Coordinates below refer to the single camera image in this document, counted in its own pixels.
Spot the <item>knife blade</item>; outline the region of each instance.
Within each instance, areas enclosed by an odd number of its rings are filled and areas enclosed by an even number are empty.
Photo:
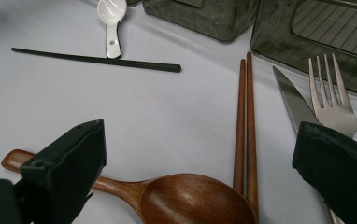
[[[273,70],[295,131],[298,133],[301,121],[321,125],[318,119],[316,119],[316,115],[292,82],[281,73],[277,67],[273,66]]]

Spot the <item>metal fork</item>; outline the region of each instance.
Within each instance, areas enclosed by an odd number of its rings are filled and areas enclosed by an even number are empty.
[[[338,87],[340,103],[336,97],[336,91],[330,76],[330,69],[327,61],[327,55],[324,55],[325,70],[327,75],[328,88],[330,90],[330,98],[328,98],[325,91],[325,84],[321,74],[321,63],[319,56],[317,57],[320,92],[322,104],[319,102],[319,94],[317,92],[315,76],[313,74],[312,60],[309,59],[309,85],[310,94],[312,97],[312,104],[315,111],[316,118],[324,126],[334,129],[347,137],[352,138],[357,132],[357,118],[354,115],[353,109],[350,105],[348,93],[345,90],[345,85],[342,80],[341,72],[339,71],[336,56],[333,54],[334,69],[336,70],[336,85]],[[329,210],[331,219],[334,224],[344,224],[344,222],[332,211]]]

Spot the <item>white surface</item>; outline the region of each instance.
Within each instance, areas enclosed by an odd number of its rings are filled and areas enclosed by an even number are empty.
[[[178,74],[10,50],[105,57],[96,5],[0,0],[0,161],[14,148],[37,153],[77,124],[103,119],[103,175],[138,181],[197,173],[231,185],[239,64],[251,31],[223,45],[147,16],[141,4],[128,7],[119,30],[122,58],[179,63]],[[295,134],[271,65],[253,57],[260,223],[328,223],[317,194],[291,166]],[[308,99],[307,79],[281,71]],[[357,116],[357,98],[350,99]],[[0,165],[0,178],[21,177]],[[96,192],[75,223],[141,221],[121,199]]]

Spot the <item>chopstick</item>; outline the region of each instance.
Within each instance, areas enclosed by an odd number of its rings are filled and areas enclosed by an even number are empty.
[[[251,52],[240,61],[239,94],[237,101],[236,149],[233,188],[244,195],[244,160],[246,155],[246,198],[258,222],[258,181],[255,139],[254,93]]]
[[[130,60],[121,60],[121,59],[106,59],[106,58],[95,58],[88,56],[78,56],[71,54],[60,54],[60,53],[51,53],[45,51],[37,51],[31,49],[16,49],[12,48],[12,51],[26,54],[33,54],[38,56],[45,56],[50,58],[66,59],[78,62],[85,63],[103,63],[111,64],[125,67],[135,67],[135,68],[144,68],[165,72],[174,72],[179,73],[181,71],[181,66],[179,64],[173,63],[150,63],[150,62],[139,62],[139,61],[130,61]]]
[[[254,92],[251,52],[247,54],[248,72],[247,72],[247,130],[246,130],[246,148],[247,148],[247,179],[246,196],[253,206],[258,220],[258,180],[257,180],[257,153],[255,139],[255,115],[254,115]]]
[[[246,60],[240,61],[239,93],[237,100],[236,147],[233,188],[244,194],[245,181],[245,132],[246,132]]]

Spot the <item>wooden chopsticks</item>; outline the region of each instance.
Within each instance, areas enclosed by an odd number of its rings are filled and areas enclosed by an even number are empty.
[[[255,139],[254,93],[251,52],[240,62],[237,103],[236,150],[233,188],[244,194],[244,160],[246,153],[246,197],[258,220],[257,154]]]

